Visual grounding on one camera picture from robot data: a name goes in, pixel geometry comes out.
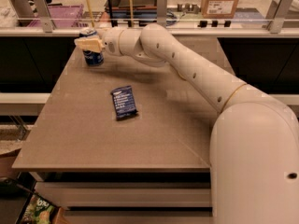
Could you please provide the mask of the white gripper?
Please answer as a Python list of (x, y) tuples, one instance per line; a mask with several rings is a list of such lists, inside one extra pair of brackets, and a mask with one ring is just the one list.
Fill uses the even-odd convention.
[(119, 27), (105, 28), (99, 31), (99, 37), (81, 37), (75, 40), (75, 45), (82, 50), (100, 53), (105, 51), (114, 56), (121, 56), (120, 38), (123, 29)]

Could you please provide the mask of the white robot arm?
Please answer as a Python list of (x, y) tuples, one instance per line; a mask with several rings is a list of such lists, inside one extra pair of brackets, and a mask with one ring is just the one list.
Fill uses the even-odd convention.
[(287, 105), (157, 23), (113, 27), (75, 43), (149, 66), (170, 63), (218, 111), (210, 138), (213, 224), (299, 224), (298, 120)]

